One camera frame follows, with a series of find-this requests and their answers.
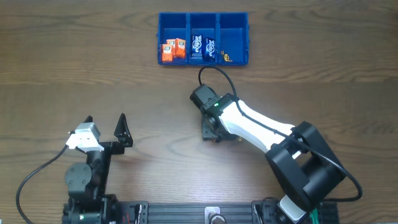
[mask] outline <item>black cable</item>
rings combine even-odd
[[[21,217],[26,221],[26,223],[28,224],[33,224],[32,221],[30,221],[25,213],[22,211],[21,209],[21,204],[19,202],[19,196],[21,195],[21,190],[24,187],[24,185],[26,184],[26,182],[33,177],[33,175],[35,175],[38,171],[42,170],[44,167],[48,166],[49,164],[51,164],[52,162],[54,162],[55,160],[57,160],[64,152],[65,150],[67,150],[67,145],[65,145],[63,147],[63,149],[60,151],[60,153],[58,153],[58,155],[56,155],[54,158],[52,158],[51,160],[49,160],[48,162],[46,162],[45,164],[41,165],[39,168],[37,168],[36,170],[34,170],[33,172],[31,172],[25,179],[24,181],[22,181],[22,183],[20,184],[18,190],[17,190],[17,195],[16,195],[16,203],[17,203],[17,209],[19,214],[21,215]]]
[[[356,189],[357,189],[357,191],[358,191],[358,195],[355,196],[355,197],[349,197],[349,198],[326,198],[326,199],[324,199],[325,202],[354,202],[354,201],[356,201],[356,200],[359,200],[359,199],[362,197],[363,191],[362,191],[361,184],[359,184],[359,182],[355,179],[355,177],[354,177],[350,172],[348,172],[348,170],[346,170],[345,168],[341,167],[339,164],[335,163],[334,161],[332,161],[332,160],[329,159],[328,157],[326,157],[326,156],[320,154],[319,152],[317,152],[317,151],[311,149],[311,147],[309,147],[308,145],[304,144],[303,142],[300,142],[299,140],[297,140],[297,139],[295,139],[295,138],[293,138],[293,137],[291,137],[291,136],[288,136],[288,135],[286,135],[286,134],[284,134],[284,133],[282,133],[282,132],[280,132],[280,131],[278,131],[278,130],[276,130],[276,129],[270,128],[270,127],[266,126],[265,124],[263,124],[263,123],[261,123],[261,122],[255,120],[255,119],[251,118],[251,117],[248,116],[245,112],[243,112],[243,110],[241,109],[241,107],[239,106],[239,103],[238,103],[238,96],[237,96],[237,94],[236,94],[236,89],[235,89],[234,83],[232,82],[232,80],[230,79],[230,77],[229,77],[222,69],[217,68],[217,67],[214,67],[214,66],[211,66],[211,65],[207,65],[207,66],[202,67],[202,68],[199,70],[199,74],[198,74],[199,85],[201,85],[201,79],[200,79],[201,72],[202,72],[205,68],[214,68],[215,70],[221,72],[221,73],[225,76],[225,78],[229,81],[229,84],[231,85],[231,88],[232,88],[232,92],[233,92],[233,94],[234,94],[234,96],[235,96],[236,107],[238,108],[238,110],[239,110],[239,112],[242,114],[242,116],[244,116],[245,118],[251,120],[252,122],[254,122],[254,123],[260,125],[261,127],[265,128],[265,129],[267,129],[267,130],[272,131],[274,134],[278,134],[278,135],[280,135],[280,136],[282,136],[282,137],[285,137],[285,138],[288,139],[289,141],[292,141],[292,142],[298,144],[299,146],[301,146],[301,147],[303,147],[304,149],[306,149],[306,150],[312,152],[313,154],[317,155],[318,157],[321,157],[321,158],[323,158],[324,160],[330,162],[330,163],[331,163],[332,165],[334,165],[341,173],[343,173],[345,176],[347,176],[347,177],[354,183],[354,185],[355,185],[355,187],[356,187]]]

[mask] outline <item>wooden tabletop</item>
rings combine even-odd
[[[360,181],[341,223],[398,221],[398,4],[385,1],[0,1],[0,220],[22,223],[15,194],[88,115],[112,136],[125,113],[134,147],[114,156],[107,193],[148,202],[251,202],[283,191],[248,142],[201,140],[189,100],[198,67],[157,64],[159,11],[247,11],[239,97],[284,123],[314,124]],[[231,92],[216,71],[203,81]],[[60,223],[67,151],[22,190],[35,223]],[[356,194],[344,180],[331,194]]]

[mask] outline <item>orange snack package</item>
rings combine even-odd
[[[162,62],[173,61],[173,47],[170,44],[162,44]]]
[[[176,41],[176,46],[175,46],[175,56],[179,58],[185,58],[185,40],[183,39],[175,39]]]
[[[175,39],[167,39],[166,44],[170,44],[172,46],[173,56],[175,57],[175,46],[176,46]]]

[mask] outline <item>blue tray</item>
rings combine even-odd
[[[215,61],[191,58],[192,35],[215,40]],[[167,39],[187,41],[186,58],[162,62],[162,44]],[[157,33],[157,61],[161,65],[245,65],[249,60],[249,25],[246,12],[160,12]],[[225,62],[221,52],[232,62]]]

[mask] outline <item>blue wrapper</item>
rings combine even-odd
[[[203,59],[214,62],[216,60],[215,41],[212,38],[206,37],[203,49]]]
[[[202,57],[202,37],[201,35],[192,35],[192,57]]]

